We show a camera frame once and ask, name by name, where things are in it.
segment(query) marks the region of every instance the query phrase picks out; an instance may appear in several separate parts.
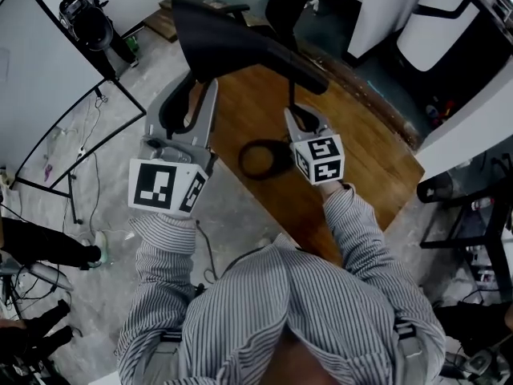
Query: cable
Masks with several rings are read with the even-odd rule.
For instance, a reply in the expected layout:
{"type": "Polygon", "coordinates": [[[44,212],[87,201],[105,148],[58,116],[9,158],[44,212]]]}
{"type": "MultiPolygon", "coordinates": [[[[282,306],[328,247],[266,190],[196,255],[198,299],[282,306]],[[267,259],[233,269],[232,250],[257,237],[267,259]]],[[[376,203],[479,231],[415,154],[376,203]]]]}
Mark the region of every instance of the cable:
{"type": "Polygon", "coordinates": [[[465,300],[467,298],[469,298],[471,295],[474,295],[478,292],[508,292],[508,291],[511,291],[513,290],[513,287],[511,288],[507,288],[505,290],[501,290],[501,289],[497,289],[497,290],[475,290],[475,291],[472,291],[470,294],[468,294],[464,299],[461,300],[461,302],[465,302],[465,300]]]}
{"type": "MultiPolygon", "coordinates": [[[[456,355],[454,356],[454,360],[456,360],[456,357],[458,356],[458,354],[459,354],[459,352],[461,351],[461,349],[462,349],[462,348],[463,348],[463,345],[461,345],[461,346],[460,346],[460,348],[458,349],[458,351],[456,352],[456,355]]],[[[467,373],[467,372],[468,372],[468,371],[464,370],[463,368],[459,367],[458,365],[456,365],[456,363],[455,363],[455,362],[450,361],[449,359],[447,359],[447,357],[445,357],[445,360],[446,360],[448,363],[450,363],[453,367],[455,367],[458,371],[460,371],[461,373],[463,373],[463,372],[466,372],[466,373],[467,373]]]]}
{"type": "MultiPolygon", "coordinates": [[[[14,214],[16,217],[18,217],[20,220],[22,220],[22,221],[26,222],[27,224],[31,224],[31,225],[33,225],[33,226],[37,227],[37,229],[39,230],[39,232],[40,232],[42,235],[44,235],[44,237],[46,238],[46,241],[47,241],[47,242],[50,242],[50,240],[48,239],[48,236],[46,235],[46,233],[44,232],[44,230],[43,230],[41,227],[39,227],[38,225],[34,224],[34,223],[33,223],[33,222],[31,222],[31,221],[26,220],[26,219],[25,219],[25,218],[23,218],[22,216],[18,215],[18,214],[17,214],[17,213],[15,213],[12,209],[10,209],[9,207],[6,207],[3,203],[0,203],[0,205],[1,205],[4,209],[6,209],[6,210],[8,210],[9,212],[13,213],[13,214],[14,214]]],[[[39,301],[39,300],[41,300],[41,299],[46,298],[48,295],[50,295],[50,294],[54,293],[54,292],[55,292],[55,290],[57,290],[57,287],[58,287],[58,286],[57,286],[57,284],[59,283],[59,277],[60,277],[60,265],[59,265],[59,264],[57,264],[57,279],[55,280],[55,283],[52,285],[52,287],[50,288],[50,290],[49,290],[45,295],[43,295],[43,296],[42,296],[42,297],[40,297],[40,298],[28,298],[28,297],[27,297],[27,294],[33,290],[33,288],[34,288],[34,287],[35,287],[35,285],[37,284],[38,280],[39,280],[39,279],[41,279],[41,278],[39,278],[39,277],[36,277],[36,281],[34,282],[34,284],[33,284],[33,285],[32,285],[32,286],[31,286],[27,291],[25,291],[25,293],[23,294],[23,296],[19,295],[19,294],[18,294],[18,291],[16,290],[16,287],[18,286],[18,282],[19,282],[20,274],[22,273],[22,271],[23,271],[25,268],[26,268],[26,266],[25,266],[25,265],[22,265],[22,267],[19,269],[19,271],[18,271],[18,273],[17,273],[17,275],[16,275],[16,282],[15,282],[15,285],[13,286],[13,291],[18,295],[18,300],[22,300],[22,301],[23,301],[23,300],[31,300],[31,299],[35,299],[35,300],[39,301]]]]}
{"type": "Polygon", "coordinates": [[[87,122],[87,119],[89,118],[90,112],[91,112],[91,97],[89,97],[89,100],[87,102],[87,114],[86,114],[86,118],[83,120],[83,123],[82,123],[82,135],[80,136],[80,144],[83,144],[83,139],[86,134],[86,122],[87,122]]]}
{"type": "Polygon", "coordinates": [[[207,243],[208,256],[210,257],[211,268],[207,268],[205,271],[203,271],[203,277],[205,278],[206,282],[208,282],[209,284],[213,284],[215,281],[219,280],[219,277],[217,277],[216,266],[214,265],[214,255],[212,254],[212,247],[210,246],[210,240],[208,239],[205,231],[203,231],[203,229],[201,228],[200,222],[198,220],[196,220],[196,227],[198,228],[198,231],[200,231],[201,235],[205,239],[205,242],[207,243]],[[207,278],[207,272],[210,272],[212,274],[212,276],[214,277],[214,282],[212,282],[211,280],[209,280],[207,278]]]}
{"type": "Polygon", "coordinates": [[[42,297],[29,298],[29,297],[27,297],[27,296],[26,296],[26,295],[29,293],[29,291],[31,291],[31,290],[34,288],[35,284],[33,284],[33,285],[32,285],[32,287],[31,287],[27,292],[25,292],[25,293],[24,293],[23,297],[21,297],[21,296],[18,294],[18,291],[16,290],[16,288],[15,288],[15,287],[13,287],[13,291],[18,295],[18,300],[22,300],[22,301],[25,301],[25,300],[30,300],[30,301],[32,301],[32,300],[33,300],[33,301],[34,301],[34,302],[32,302],[28,307],[26,307],[26,308],[24,308],[23,310],[19,311],[19,313],[21,314],[23,311],[28,310],[28,309],[29,309],[31,306],[33,306],[36,302],[39,302],[39,301],[41,301],[42,299],[44,299],[44,298],[48,297],[49,295],[53,294],[53,293],[57,290],[57,288],[59,287],[59,286],[58,286],[58,283],[59,283],[59,278],[60,278],[60,276],[61,276],[61,272],[60,272],[60,264],[57,264],[57,279],[56,279],[56,280],[55,280],[55,282],[52,284],[52,286],[51,286],[51,288],[48,290],[48,292],[47,292],[46,294],[44,294],[42,297]]]}
{"type": "MultiPolygon", "coordinates": [[[[96,121],[95,121],[91,131],[87,135],[86,139],[84,139],[83,136],[85,134],[86,122],[87,122],[87,118],[89,117],[89,111],[90,111],[90,108],[91,108],[91,98],[89,99],[89,106],[87,108],[87,115],[86,115],[86,118],[83,121],[82,139],[80,140],[80,144],[81,144],[82,148],[86,147],[87,141],[91,138],[91,136],[93,134],[93,131],[95,130],[96,126],[98,125],[99,119],[102,116],[102,112],[100,110],[100,107],[102,106],[103,103],[106,103],[106,100],[105,100],[106,98],[107,97],[105,95],[103,95],[102,97],[97,97],[96,98],[95,108],[98,110],[98,118],[96,119],[96,121]]],[[[100,180],[99,180],[99,169],[98,169],[98,157],[97,157],[95,152],[93,152],[93,156],[95,157],[96,180],[98,181],[98,196],[96,197],[95,208],[93,209],[93,212],[91,213],[91,216],[89,218],[89,231],[91,232],[92,236],[95,235],[94,232],[93,232],[93,228],[92,228],[92,219],[93,219],[93,216],[95,215],[96,209],[98,208],[99,194],[100,194],[100,192],[99,192],[100,180]]],[[[69,204],[70,204],[70,199],[68,198],[67,201],[66,201],[66,207],[64,208],[64,218],[63,218],[63,227],[62,227],[63,233],[66,233],[66,227],[65,227],[65,225],[66,225],[66,215],[67,215],[67,208],[68,208],[69,204]]]]}
{"type": "Polygon", "coordinates": [[[89,132],[89,135],[87,136],[87,138],[82,143],[82,147],[84,147],[84,148],[86,147],[87,141],[91,138],[91,136],[93,134],[93,131],[95,130],[96,126],[98,125],[99,119],[102,116],[102,111],[100,110],[99,106],[96,106],[96,104],[95,104],[95,108],[96,108],[96,110],[98,110],[98,118],[96,118],[95,124],[93,125],[93,128],[91,129],[91,132],[89,132]]]}
{"type": "Polygon", "coordinates": [[[96,156],[96,153],[93,152],[93,157],[95,158],[95,167],[96,167],[96,180],[98,182],[98,193],[96,194],[96,204],[91,212],[91,216],[89,217],[89,231],[91,231],[91,235],[94,236],[93,233],[93,216],[95,215],[96,209],[98,208],[99,204],[99,194],[100,194],[100,182],[99,182],[99,169],[98,169],[98,157],[96,156]]]}

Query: black cable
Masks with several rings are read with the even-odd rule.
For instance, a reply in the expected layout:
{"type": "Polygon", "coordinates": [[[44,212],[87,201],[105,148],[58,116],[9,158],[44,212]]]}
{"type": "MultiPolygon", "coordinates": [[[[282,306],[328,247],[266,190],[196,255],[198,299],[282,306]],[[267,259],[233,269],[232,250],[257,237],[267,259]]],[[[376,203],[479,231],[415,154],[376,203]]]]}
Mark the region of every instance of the black cable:
{"type": "Polygon", "coordinates": [[[35,225],[33,222],[30,222],[30,221],[27,221],[25,218],[23,218],[21,215],[18,215],[17,213],[15,213],[12,209],[10,209],[9,207],[6,207],[3,203],[0,202],[0,205],[6,209],[7,211],[9,211],[10,213],[14,214],[16,217],[18,217],[20,220],[22,220],[23,222],[28,222],[29,224],[32,224],[32,225],[35,225]]]}
{"type": "Polygon", "coordinates": [[[64,230],[64,225],[66,224],[66,214],[67,214],[67,206],[70,204],[70,199],[66,199],[66,206],[64,207],[64,217],[63,217],[63,234],[66,233],[64,230]]]}
{"type": "Polygon", "coordinates": [[[99,191],[100,191],[100,182],[99,182],[99,169],[98,169],[98,157],[96,156],[96,153],[93,152],[93,157],[95,158],[95,167],[96,167],[96,180],[98,182],[98,193],[96,194],[96,204],[93,208],[93,211],[91,212],[91,216],[89,217],[89,231],[91,231],[91,235],[94,236],[93,233],[93,216],[95,215],[96,209],[98,208],[99,204],[99,191]]]}
{"type": "Polygon", "coordinates": [[[476,294],[478,292],[508,292],[508,291],[511,291],[511,290],[513,290],[513,287],[507,288],[505,290],[501,290],[501,289],[497,289],[497,290],[485,290],[485,289],[483,289],[483,290],[475,290],[475,291],[472,291],[470,294],[468,294],[464,299],[462,299],[461,302],[465,302],[465,300],[467,298],[469,298],[471,295],[474,295],[474,294],[476,294]]]}
{"type": "MultiPolygon", "coordinates": [[[[460,346],[460,348],[458,349],[458,351],[456,352],[456,355],[454,356],[454,360],[456,360],[456,357],[458,356],[459,352],[461,351],[461,349],[463,348],[463,345],[460,346]]],[[[463,368],[459,367],[458,365],[456,365],[456,363],[454,363],[453,361],[450,361],[449,359],[447,359],[447,357],[445,358],[445,360],[450,363],[453,367],[455,367],[458,371],[460,371],[461,373],[465,372],[465,373],[469,373],[471,374],[472,372],[469,372],[469,371],[466,371],[464,370],[463,368]]]]}
{"type": "Polygon", "coordinates": [[[212,253],[212,247],[210,246],[210,240],[208,239],[207,234],[205,233],[205,231],[203,231],[203,229],[201,228],[200,222],[198,220],[196,220],[196,227],[198,228],[198,230],[200,231],[201,235],[205,239],[205,242],[207,243],[208,256],[210,257],[210,266],[211,266],[211,268],[207,268],[205,271],[203,271],[203,277],[205,278],[206,282],[208,282],[209,284],[213,284],[215,281],[219,280],[219,277],[217,277],[216,266],[214,265],[214,255],[212,253]],[[207,272],[212,273],[212,276],[214,277],[214,282],[210,281],[207,278],[207,272]]]}
{"type": "Polygon", "coordinates": [[[27,292],[24,293],[23,297],[21,297],[19,294],[18,294],[18,291],[16,289],[14,289],[16,291],[16,294],[18,294],[19,298],[18,299],[21,299],[21,300],[34,300],[34,301],[41,301],[42,299],[48,297],[50,294],[53,294],[57,288],[59,287],[58,286],[58,283],[59,283],[59,278],[61,276],[61,271],[60,271],[60,264],[57,264],[57,279],[55,280],[55,282],[52,284],[51,288],[48,290],[48,292],[46,294],[44,294],[42,297],[35,297],[35,298],[29,298],[27,297],[26,295],[29,293],[30,290],[32,290],[32,288],[34,288],[34,286],[32,286],[27,292]]]}
{"type": "Polygon", "coordinates": [[[25,312],[26,310],[28,310],[31,306],[34,306],[35,304],[37,304],[39,301],[41,301],[42,298],[40,299],[37,299],[36,301],[32,302],[29,306],[26,306],[25,308],[23,308],[21,311],[19,311],[20,314],[22,314],[23,312],[25,312]]]}
{"type": "Polygon", "coordinates": [[[102,95],[101,97],[96,97],[95,107],[99,109],[100,107],[102,107],[103,103],[107,102],[107,100],[108,100],[108,98],[106,95],[102,95]]]}
{"type": "Polygon", "coordinates": [[[29,288],[27,291],[25,291],[25,293],[23,294],[23,298],[21,298],[21,299],[26,299],[26,296],[34,289],[34,287],[36,286],[38,281],[39,281],[39,278],[36,277],[34,284],[32,284],[32,287],[29,288]]]}
{"type": "Polygon", "coordinates": [[[84,148],[86,147],[87,141],[91,138],[93,131],[95,130],[96,126],[98,125],[99,119],[102,116],[102,111],[100,110],[100,106],[95,104],[95,108],[96,108],[96,110],[98,110],[98,118],[96,119],[95,124],[93,125],[93,128],[89,132],[89,135],[86,137],[86,139],[84,140],[84,142],[82,144],[82,147],[84,147],[84,148]]]}

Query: black pants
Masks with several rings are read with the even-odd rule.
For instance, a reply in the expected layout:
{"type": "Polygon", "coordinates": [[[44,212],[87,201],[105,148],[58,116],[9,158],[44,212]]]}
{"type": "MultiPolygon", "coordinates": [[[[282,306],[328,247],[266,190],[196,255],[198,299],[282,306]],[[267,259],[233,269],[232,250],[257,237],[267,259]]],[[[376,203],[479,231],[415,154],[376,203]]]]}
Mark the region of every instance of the black pants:
{"type": "Polygon", "coordinates": [[[465,354],[472,356],[511,333],[504,322],[510,304],[482,306],[460,302],[457,306],[435,308],[434,313],[446,334],[459,340],[465,354]]]}
{"type": "MultiPolygon", "coordinates": [[[[114,30],[114,35],[112,37],[111,48],[119,57],[121,57],[121,59],[129,64],[132,64],[136,59],[135,54],[132,53],[130,47],[127,45],[127,42],[121,38],[116,30],[114,30]]],[[[106,79],[115,78],[114,68],[112,68],[112,65],[109,63],[109,59],[107,58],[107,55],[104,51],[86,50],[88,51],[86,57],[103,77],[106,79]]]]}
{"type": "Polygon", "coordinates": [[[83,246],[64,233],[27,222],[3,218],[5,246],[22,265],[37,261],[74,266],[87,270],[88,262],[96,262],[101,251],[96,246],[83,246]]]}
{"type": "Polygon", "coordinates": [[[69,326],[65,326],[49,337],[45,336],[69,312],[69,306],[61,300],[55,308],[39,318],[25,320],[28,343],[25,354],[19,356],[22,356],[28,363],[34,364],[49,357],[62,345],[69,343],[73,338],[73,330],[69,326]]]}

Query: person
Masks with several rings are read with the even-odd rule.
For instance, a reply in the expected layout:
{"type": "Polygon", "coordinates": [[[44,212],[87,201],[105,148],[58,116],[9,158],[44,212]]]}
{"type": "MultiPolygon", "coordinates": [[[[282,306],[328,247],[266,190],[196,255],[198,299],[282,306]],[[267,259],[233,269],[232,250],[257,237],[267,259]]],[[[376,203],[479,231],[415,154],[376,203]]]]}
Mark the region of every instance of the person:
{"type": "MultiPolygon", "coordinates": [[[[0,204],[3,202],[0,190],[0,204]]],[[[37,261],[67,265],[81,270],[97,268],[107,262],[107,237],[95,232],[95,243],[82,243],[65,233],[54,231],[31,222],[2,217],[0,213],[0,250],[9,253],[21,265],[37,261]]]]}
{"type": "Polygon", "coordinates": [[[48,332],[70,313],[64,300],[39,318],[0,319],[0,363],[11,364],[14,356],[35,365],[73,339],[74,328],[65,326],[50,336],[48,332]]]}
{"type": "Polygon", "coordinates": [[[434,314],[447,336],[460,341],[463,352],[477,352],[500,344],[507,361],[513,363],[513,303],[503,302],[484,306],[459,302],[455,306],[434,308],[434,314]]]}
{"type": "MultiPolygon", "coordinates": [[[[107,4],[100,4],[99,0],[62,0],[59,4],[59,16],[61,18],[61,23],[65,25],[70,35],[75,39],[78,43],[82,43],[81,39],[74,32],[74,24],[75,19],[78,17],[77,13],[80,14],[81,11],[77,10],[76,12],[73,10],[73,5],[75,2],[85,2],[87,6],[94,7],[103,12],[103,7],[107,4]]],[[[130,67],[137,67],[139,65],[139,60],[137,56],[130,50],[130,47],[127,45],[127,42],[123,40],[123,38],[119,35],[119,33],[114,29],[114,23],[110,18],[105,16],[108,22],[112,26],[112,40],[109,46],[114,50],[114,52],[126,63],[130,64],[130,67]]],[[[106,79],[115,78],[115,71],[112,65],[110,64],[107,55],[103,50],[99,51],[90,51],[87,47],[83,47],[83,53],[87,57],[87,59],[96,67],[96,69],[105,77],[106,79]]]]}
{"type": "Polygon", "coordinates": [[[119,337],[121,383],[430,383],[445,357],[430,303],[355,188],[320,189],[344,269],[280,235],[197,298],[195,221],[131,220],[140,283],[119,337]]]}

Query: striped shirt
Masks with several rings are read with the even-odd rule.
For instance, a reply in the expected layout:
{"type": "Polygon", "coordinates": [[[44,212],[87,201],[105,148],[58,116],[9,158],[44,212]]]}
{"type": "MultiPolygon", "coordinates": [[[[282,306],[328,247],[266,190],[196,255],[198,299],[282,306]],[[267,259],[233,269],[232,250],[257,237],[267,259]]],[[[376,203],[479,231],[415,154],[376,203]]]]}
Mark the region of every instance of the striped shirt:
{"type": "Polygon", "coordinates": [[[140,284],[119,339],[122,384],[259,383],[285,328],[339,383],[393,383],[398,319],[414,326],[434,379],[445,335],[384,246],[373,209],[351,188],[326,201],[325,215],[344,269],[279,236],[194,300],[195,222],[162,214],[133,220],[143,242],[140,284]],[[166,333],[181,342],[162,342],[166,333]]]}

